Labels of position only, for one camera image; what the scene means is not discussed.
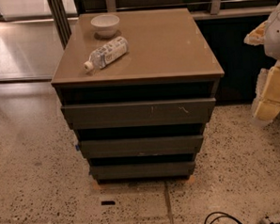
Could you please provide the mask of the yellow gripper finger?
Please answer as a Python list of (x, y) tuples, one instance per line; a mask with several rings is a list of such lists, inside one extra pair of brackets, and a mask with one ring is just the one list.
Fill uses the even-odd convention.
[(265, 40), (266, 23), (266, 21), (260, 23), (259, 26), (246, 35), (243, 42), (252, 46), (263, 44)]
[(280, 60), (257, 76), (256, 98), (251, 108), (252, 123), (269, 125), (280, 112)]

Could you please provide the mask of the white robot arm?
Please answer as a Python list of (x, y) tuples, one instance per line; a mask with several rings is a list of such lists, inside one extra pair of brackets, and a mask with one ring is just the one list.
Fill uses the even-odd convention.
[(261, 69), (257, 76), (256, 97), (251, 108), (252, 123), (267, 126), (280, 112), (280, 2), (269, 18), (247, 34), (243, 42), (264, 46), (265, 55), (275, 64)]

